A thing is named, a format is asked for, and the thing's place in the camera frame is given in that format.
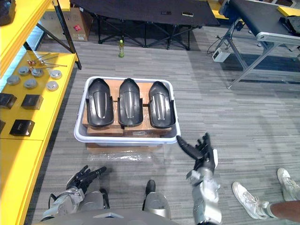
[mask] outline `metal disc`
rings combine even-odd
[[[26,76],[29,74],[29,67],[20,67],[18,72],[21,76]]]
[[[43,71],[42,69],[33,69],[31,71],[31,74],[34,76],[34,77],[41,77],[43,75]]]
[[[58,89],[58,83],[56,83],[56,81],[49,81],[46,85],[47,89],[49,91],[55,91]]]
[[[9,84],[9,85],[16,85],[20,82],[20,78],[16,75],[11,75],[7,80],[6,82]]]
[[[62,76],[62,74],[61,74],[60,70],[52,70],[52,71],[50,71],[50,77],[53,78],[53,79],[55,79],[55,80],[60,79],[61,76]]]
[[[34,78],[28,79],[24,82],[24,87],[27,89],[34,89],[37,85],[38,83]]]

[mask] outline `robotic arm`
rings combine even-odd
[[[193,186],[194,219],[197,225],[220,225],[222,214],[218,208],[218,189],[220,186],[213,179],[218,165],[218,152],[210,145],[210,136],[205,134],[203,142],[193,147],[177,136],[182,150],[195,159],[194,169],[187,174],[187,180]]]
[[[68,181],[64,192],[60,193],[57,197],[53,194],[50,195],[54,199],[54,203],[50,207],[49,197],[49,209],[43,213],[41,221],[77,212],[79,203],[84,200],[90,183],[105,171],[105,166],[92,172],[88,169],[87,165],[82,168]]]

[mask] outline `gray carpet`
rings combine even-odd
[[[212,61],[207,48],[224,35],[226,28],[203,27],[191,35],[192,50],[165,46],[144,49],[125,40],[125,57],[118,58],[116,42],[99,45],[94,31],[89,42],[75,42],[82,70],[74,69],[48,149],[40,169],[25,224],[39,221],[47,209],[50,193],[63,191],[68,179],[84,165],[106,166],[107,172],[92,183],[109,192],[111,208],[141,209],[149,179],[166,195],[172,219],[193,225],[192,188],[185,180],[194,161],[176,144],[147,153],[90,154],[73,136],[76,114],[85,81],[94,75],[169,80],[174,87],[182,136],[190,143],[205,132],[218,149],[215,177],[221,184],[219,206],[224,225],[293,225],[290,221],[254,220],[235,199],[231,184],[238,180],[254,195],[270,202],[283,201],[276,170],[286,168],[300,183],[300,86],[292,84],[240,82],[233,90],[226,85],[240,74],[231,59]],[[244,54],[259,55],[262,48],[247,29],[235,32],[233,40]],[[64,51],[45,38],[41,51]],[[272,57],[296,56],[284,47]],[[300,62],[283,65],[299,68]],[[266,62],[270,69],[274,64]],[[300,81],[300,76],[251,74],[246,79]]]

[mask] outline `cardboard box with red label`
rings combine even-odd
[[[63,12],[68,30],[73,41],[88,41],[93,17],[72,7],[70,11]],[[56,12],[45,12],[41,18],[42,25],[60,40],[66,40]]]

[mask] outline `person's leg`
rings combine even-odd
[[[232,184],[232,191],[236,199],[253,219],[266,219],[270,217],[265,211],[270,204],[269,202],[260,201],[257,196],[251,195],[239,182]]]
[[[277,177],[282,187],[283,198],[286,201],[300,200],[300,187],[284,168],[277,170]]]
[[[255,219],[280,218],[300,222],[300,187],[291,179],[287,170],[277,171],[283,197],[288,202],[270,204],[252,196],[239,182],[232,184],[232,191],[249,216]]]
[[[289,219],[300,223],[300,201],[270,204],[272,214],[280,219]]]

